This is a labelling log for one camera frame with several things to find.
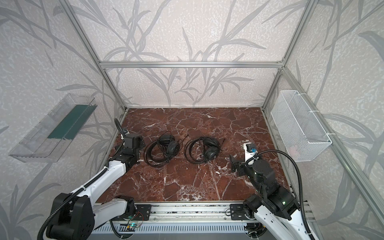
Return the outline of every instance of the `green panel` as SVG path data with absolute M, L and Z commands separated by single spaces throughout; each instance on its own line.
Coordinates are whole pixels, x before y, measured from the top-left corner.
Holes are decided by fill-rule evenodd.
M 51 132 L 48 138 L 73 140 L 97 105 L 76 105 Z

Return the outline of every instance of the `white wire mesh basket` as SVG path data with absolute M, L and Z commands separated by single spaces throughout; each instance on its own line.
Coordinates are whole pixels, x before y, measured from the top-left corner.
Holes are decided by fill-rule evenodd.
M 296 90 L 280 91 L 271 115 L 288 154 L 297 162 L 311 161 L 331 139 Z

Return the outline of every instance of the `aluminum frame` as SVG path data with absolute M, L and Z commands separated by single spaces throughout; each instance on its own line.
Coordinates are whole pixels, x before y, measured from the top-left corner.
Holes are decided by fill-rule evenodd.
M 274 135 L 273 132 L 272 132 L 271 125 L 269 124 L 269 121 L 267 120 L 267 117 L 266 117 L 266 115 L 265 115 L 265 112 L 262 111 L 262 113 L 263 113 L 264 121 L 265 121 L 265 123 L 266 123 L 266 127 L 267 127 L 267 129 L 268 129 L 268 132 L 269 132 L 270 135 L 271 135 L 273 146 L 275 147 L 275 149 L 278 149 L 278 148 L 277 148 L 277 143 L 276 143 L 277 141 L 276 141 L 276 139 L 275 139 L 275 135 Z M 290 174 L 289 174 L 288 166 L 285 164 L 284 156 L 281 155 L 280 153 L 278 153 L 277 155 L 278 155 L 278 157 L 279 157 L 279 159 L 280 159 L 281 167 L 283 168 L 283 172 L 284 172 L 284 175 L 285 175 L 285 177 L 286 177 L 286 179 L 287 179 L 287 183 L 288 183 L 288 184 L 290 185 L 290 187 L 292 188 L 292 190 L 293 190 L 293 194 L 295 195 L 295 197 L 298 198 L 298 196 L 296 196 L 296 193 L 298 193 L 298 189 L 296 189 L 295 185 L 292 184 L 293 181 L 292 181 L 291 176 L 290 176 Z
M 243 204 L 242 201 L 135 202 L 135 204 L 152 205 L 149 223 L 259 222 L 257 220 L 231 220 L 231 217 L 225 214 L 225 212 L 229 213 L 230 204 Z
M 283 67 L 281 71 L 282 75 L 285 77 L 289 85 L 297 90 L 299 93 L 306 93 L 302 86 L 298 83 L 295 76 L 287 68 Z M 302 97 L 308 103 L 309 107 L 314 111 L 317 119 L 323 126 L 326 132 L 335 133 L 331 126 L 328 124 L 323 115 L 318 111 L 315 104 L 309 98 L 307 94 L 303 94 Z M 361 196 L 367 202 L 368 206 L 371 208 L 374 215 L 377 217 L 380 224 L 384 227 L 384 200 L 380 196 L 379 192 L 374 188 L 372 183 L 369 181 L 368 177 L 363 173 L 361 168 L 356 163 L 355 159 L 348 152 L 347 148 L 337 137 L 337 135 L 329 135 L 332 140 L 331 148 L 335 153 L 337 159 L 344 167 L 345 171 L 359 190 Z
M 120 124 L 123 123 L 123 121 L 124 121 L 124 119 L 125 119 L 125 116 L 127 116 L 127 113 L 128 113 L 128 111 L 127 111 L 127 110 L 124 110 L 124 113 L 121 115 L 121 117 L 120 117 L 120 119 L 119 119 Z M 104 157 L 103 157 L 103 159 L 102 159 L 102 161 L 101 161 L 102 164 L 100 164 L 100 165 L 97 167 L 97 169 L 96 169 L 95 172 L 100 172 L 101 169 L 103 168 L 103 166 L 105 165 L 105 163 L 107 162 L 107 160 L 109 159 L 109 153 L 110 153 L 110 151 L 111 151 L 111 149 L 112 149 L 112 147 L 113 147 L 113 145 L 114 145 L 114 143 L 115 143 L 115 141 L 116 141 L 116 136 L 117 136 L 118 134 L 119 134 L 119 130 L 116 128 L 115 131 L 114 131 L 113 134 L 112 134 L 112 136 L 114 136 L 114 137 L 111 138 L 111 140 L 109 141 L 109 143 L 108 143 L 108 145 L 107 145 L 107 148 L 106 148 L 105 151 L 104 151 L 104 154 L 103 154 Z
M 299 24 L 297 25 L 295 33 L 293 34 L 291 42 L 289 43 L 289 46 L 287 48 L 287 51 L 284 54 L 284 57 L 282 60 L 282 67 L 285 67 L 286 64 L 288 63 L 288 60 L 291 58 L 293 54 L 293 50 L 295 49 L 297 43 L 299 42 L 300 37 L 302 36 L 304 29 L 307 26 L 318 1 L 319 0 L 309 0 L 307 2 L 307 5 L 305 6 L 304 12 L 299 21 Z M 279 71 L 277 72 L 275 79 L 273 80 L 273 83 L 271 85 L 271 88 L 268 91 L 268 95 L 266 96 L 265 101 L 263 103 L 263 107 L 262 107 L 263 109 L 266 107 L 266 105 L 270 101 L 272 93 L 275 91 L 277 85 L 279 84 L 280 76 L 281 76 L 281 68 L 279 68 Z
M 93 63 L 95 64 L 96 68 L 99 70 L 100 75 L 103 77 L 105 83 L 107 84 L 108 88 L 111 90 L 113 96 L 118 101 L 120 107 L 125 110 L 126 106 L 121 98 L 120 94 L 118 93 L 115 85 L 112 83 L 111 79 L 108 77 L 107 73 L 104 69 L 100 67 L 100 60 L 96 54 L 95 49 L 92 47 L 91 42 L 89 41 L 87 35 L 85 34 L 85 31 L 83 30 L 80 21 L 78 20 L 76 14 L 74 13 L 70 3 L 68 0 L 58 0 L 60 3 L 60 7 L 63 10 L 63 13 L 67 16 L 69 22 L 72 24 L 77 36 L 80 38 L 81 42 L 83 43 L 85 49 L 87 50 L 88 54 L 90 55 Z
M 102 61 L 100 66 L 102 68 L 281 68 L 282 62 Z

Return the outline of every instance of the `gray vented panel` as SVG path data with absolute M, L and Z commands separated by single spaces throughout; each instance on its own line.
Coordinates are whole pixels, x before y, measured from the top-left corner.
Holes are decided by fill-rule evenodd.
M 127 233 L 127 227 L 114 223 L 120 233 Z M 246 223 L 143 223 L 134 233 L 244 233 Z M 97 233 L 112 233 L 111 226 L 104 226 L 94 230 Z

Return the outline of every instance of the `headphone ear cup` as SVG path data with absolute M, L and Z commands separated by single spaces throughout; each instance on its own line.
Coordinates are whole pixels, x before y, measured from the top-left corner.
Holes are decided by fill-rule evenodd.
M 211 161 L 217 157 L 219 152 L 220 152 L 220 149 L 218 147 L 210 146 L 205 150 L 204 157 L 206 161 Z
M 159 138 L 160 145 L 164 147 L 169 145 L 172 141 L 175 141 L 175 137 L 173 135 L 162 135 Z
M 167 146 L 167 155 L 175 156 L 180 151 L 180 144 L 176 141 L 171 141 Z
M 204 138 L 203 144 L 206 145 L 207 147 L 216 147 L 216 148 L 219 148 L 219 145 L 220 145 L 220 143 L 216 138 L 210 138 L 210 137 Z

